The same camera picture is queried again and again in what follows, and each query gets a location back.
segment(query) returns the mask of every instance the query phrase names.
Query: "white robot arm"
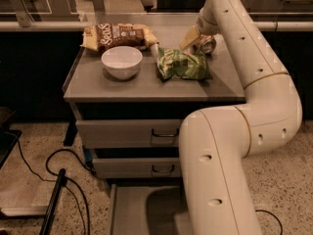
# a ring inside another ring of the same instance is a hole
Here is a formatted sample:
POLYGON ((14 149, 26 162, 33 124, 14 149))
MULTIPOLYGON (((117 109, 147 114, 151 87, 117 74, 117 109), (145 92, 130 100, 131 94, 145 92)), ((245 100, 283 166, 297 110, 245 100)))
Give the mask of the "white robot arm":
POLYGON ((206 0, 197 27, 223 35, 246 103, 196 111, 181 126, 179 152, 194 235, 259 235, 242 158, 289 142, 302 121, 300 100, 242 0, 206 0))

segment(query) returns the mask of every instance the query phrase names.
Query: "gray drawer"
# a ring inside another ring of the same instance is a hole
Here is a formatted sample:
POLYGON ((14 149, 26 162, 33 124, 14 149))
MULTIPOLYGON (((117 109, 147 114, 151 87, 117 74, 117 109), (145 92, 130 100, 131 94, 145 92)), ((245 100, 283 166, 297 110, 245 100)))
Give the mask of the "gray drawer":
POLYGON ((193 235, 184 191, 173 186, 112 186, 106 235, 193 235))
POLYGON ((93 159, 99 178, 180 177, 179 158, 93 159))
POLYGON ((86 148, 177 147, 180 119, 78 120, 86 148))

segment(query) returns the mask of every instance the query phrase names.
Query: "cable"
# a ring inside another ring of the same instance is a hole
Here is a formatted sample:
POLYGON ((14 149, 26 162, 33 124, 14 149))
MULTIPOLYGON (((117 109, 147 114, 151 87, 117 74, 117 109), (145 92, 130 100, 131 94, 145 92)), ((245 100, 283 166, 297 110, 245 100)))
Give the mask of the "cable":
POLYGON ((265 213, 268 213, 268 214, 272 215, 278 221, 278 223, 279 223, 279 225, 281 227, 280 235, 283 235, 283 224, 273 213, 271 213, 270 211, 267 211, 267 210, 255 210, 255 212, 265 212, 265 213))
MULTIPOLYGON (((31 173, 33 173, 34 175, 36 175, 36 176, 37 176, 40 180, 42 180, 42 181, 46 181, 46 182, 56 182, 56 180, 45 179, 45 178, 43 178, 40 174, 38 174, 37 172, 35 172, 35 171, 32 170, 32 168, 30 167, 29 163, 26 161, 25 157, 23 156, 22 147, 21 147, 21 143, 20 143, 20 138, 19 138, 19 136, 17 136, 17 135, 14 134, 14 133, 11 133, 11 132, 9 132, 9 131, 6 131, 6 132, 4 132, 4 133, 5 133, 5 134, 8 134, 8 135, 12 135, 12 136, 14 136, 14 137, 17 139, 17 143, 18 143, 18 146, 19 146, 19 152, 20 152, 21 158, 22 158, 23 162, 26 164, 26 166, 28 167, 28 169, 29 169, 29 171, 30 171, 31 173)), ((78 161, 80 162, 80 164, 81 164, 86 170, 88 170, 88 171, 95 177, 93 171, 92 171, 91 169, 89 169, 85 164, 83 164, 83 162, 80 160, 79 156, 78 156, 73 150, 71 150, 71 149, 59 149, 59 150, 57 150, 56 152, 52 153, 52 154, 48 157, 45 166, 46 166, 47 171, 48 171, 50 174, 52 174, 52 175, 54 175, 54 176, 58 176, 57 173, 53 172, 53 171, 48 167, 48 163, 49 163, 49 161, 52 159, 52 157, 54 157, 56 154, 58 154, 58 153, 60 153, 60 152, 70 152, 71 154, 75 155, 75 157, 78 159, 78 161)), ((74 195, 74 193, 73 193, 67 186, 65 186, 65 187, 69 190, 69 192, 70 192, 70 194, 73 196, 73 198, 76 200, 76 204, 77 204, 77 206, 78 206, 79 214, 80 214, 80 217, 81 217, 81 219, 82 219, 82 223, 83 223, 83 227, 84 227, 84 234, 89 235, 89 234, 90 234, 90 212, 89 212, 89 207, 88 207, 87 198, 86 198, 86 196, 85 196, 83 190, 81 189, 81 187, 79 186, 79 184, 78 184, 77 182, 75 182, 73 179, 71 179, 71 178, 69 178, 69 177, 66 177, 66 179, 67 179, 68 181, 70 181, 71 183, 73 183, 73 184, 77 187, 77 189, 79 190, 81 196, 83 197, 84 204, 85 204, 85 207, 86 207, 86 215, 87 215, 87 233, 86 233, 86 224, 85 224, 85 222, 84 222, 84 218, 83 218, 83 215, 82 215, 82 210, 81 210, 81 208, 80 208, 79 202, 78 202, 76 196, 74 195)))

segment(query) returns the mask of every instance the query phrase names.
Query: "black drawer handle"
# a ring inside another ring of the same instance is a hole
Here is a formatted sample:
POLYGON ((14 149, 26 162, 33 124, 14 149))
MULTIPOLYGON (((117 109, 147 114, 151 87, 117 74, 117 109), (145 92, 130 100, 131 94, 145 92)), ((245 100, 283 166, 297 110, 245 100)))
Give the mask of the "black drawer handle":
POLYGON ((177 137, 179 135, 179 129, 176 129, 176 133, 173 134, 156 133, 155 130, 153 129, 152 134, 154 137, 177 137))
POLYGON ((154 173, 171 173, 175 169, 175 165, 173 164, 170 169, 156 169, 155 166, 153 165, 153 172, 154 173))

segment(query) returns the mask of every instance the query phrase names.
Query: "bowl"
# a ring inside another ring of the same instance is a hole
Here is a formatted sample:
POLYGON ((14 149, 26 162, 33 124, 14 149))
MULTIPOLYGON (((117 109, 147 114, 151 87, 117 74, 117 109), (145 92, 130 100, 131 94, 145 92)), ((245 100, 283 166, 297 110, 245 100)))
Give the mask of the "bowl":
POLYGON ((134 47, 117 46, 101 57, 104 69, 119 80, 131 78, 141 69, 143 54, 134 47))

